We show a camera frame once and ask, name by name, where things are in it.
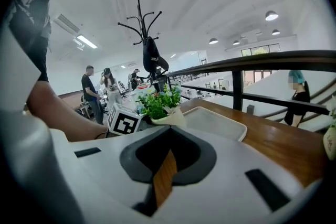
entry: green leaves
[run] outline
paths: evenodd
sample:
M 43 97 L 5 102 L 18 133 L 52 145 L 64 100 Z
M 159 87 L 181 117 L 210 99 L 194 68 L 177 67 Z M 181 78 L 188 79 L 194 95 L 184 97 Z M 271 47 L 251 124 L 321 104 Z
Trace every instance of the green leaves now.
M 168 85 L 164 85 L 163 92 L 147 94 L 138 97 L 138 102 L 144 106 L 143 113 L 150 116 L 154 120 L 162 119 L 167 116 L 167 112 L 163 109 L 165 106 L 175 108 L 180 103 L 181 94 L 177 87 L 173 87 L 169 91 Z

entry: potted plant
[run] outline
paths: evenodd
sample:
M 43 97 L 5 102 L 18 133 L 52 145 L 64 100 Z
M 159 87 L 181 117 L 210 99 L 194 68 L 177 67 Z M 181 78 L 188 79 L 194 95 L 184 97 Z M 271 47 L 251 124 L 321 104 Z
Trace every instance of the potted plant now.
M 139 96 L 138 101 L 143 105 L 142 114 L 149 116 L 152 124 L 186 126 L 178 106 L 181 102 L 181 92 L 177 87 L 169 91 L 165 84 L 163 92 Z
M 336 158 L 336 98 L 332 96 L 332 101 L 327 105 L 327 109 L 330 111 L 332 123 L 329 129 L 323 137 L 323 144 L 325 152 L 330 160 Z

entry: black cap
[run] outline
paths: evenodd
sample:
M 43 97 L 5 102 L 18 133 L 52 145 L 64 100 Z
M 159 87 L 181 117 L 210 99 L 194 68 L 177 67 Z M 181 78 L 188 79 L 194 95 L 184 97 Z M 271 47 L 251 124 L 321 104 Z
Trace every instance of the black cap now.
M 108 75 L 109 73 L 111 73 L 110 68 L 106 67 L 103 71 L 104 75 Z

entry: white tray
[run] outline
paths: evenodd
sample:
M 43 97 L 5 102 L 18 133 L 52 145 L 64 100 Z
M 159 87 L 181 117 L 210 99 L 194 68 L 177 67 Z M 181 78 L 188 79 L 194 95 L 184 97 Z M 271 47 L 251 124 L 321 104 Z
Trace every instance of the white tray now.
M 245 125 L 201 106 L 197 106 L 183 113 L 183 115 L 187 122 L 187 127 L 217 134 L 231 140 L 240 142 L 247 132 Z

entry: ceiling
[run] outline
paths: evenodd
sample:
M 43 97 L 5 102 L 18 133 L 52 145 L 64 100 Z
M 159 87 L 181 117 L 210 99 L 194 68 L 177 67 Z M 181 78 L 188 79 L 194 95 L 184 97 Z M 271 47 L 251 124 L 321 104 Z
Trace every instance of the ceiling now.
M 302 4 L 305 0 L 141 0 L 143 14 L 160 10 L 163 14 L 151 27 L 150 35 L 156 40 L 161 54 L 210 47 L 208 41 L 215 37 L 217 46 L 231 48 L 233 41 L 241 40 L 244 33 L 262 32 L 257 41 L 274 38 L 271 32 L 279 29 L 284 37 L 295 33 Z M 274 10 L 277 20 L 265 21 L 265 13 Z M 141 59 L 142 46 L 134 46 L 140 37 L 133 31 L 118 26 L 121 22 L 138 28 L 136 20 L 137 0 L 51 0 L 50 17 L 54 20 L 63 14 L 80 29 L 80 33 L 98 46 L 85 46 L 83 51 L 76 48 L 74 36 L 52 23 L 48 61 L 72 61 L 97 64 L 108 61 L 110 66 Z M 155 17 L 146 18 L 147 25 Z

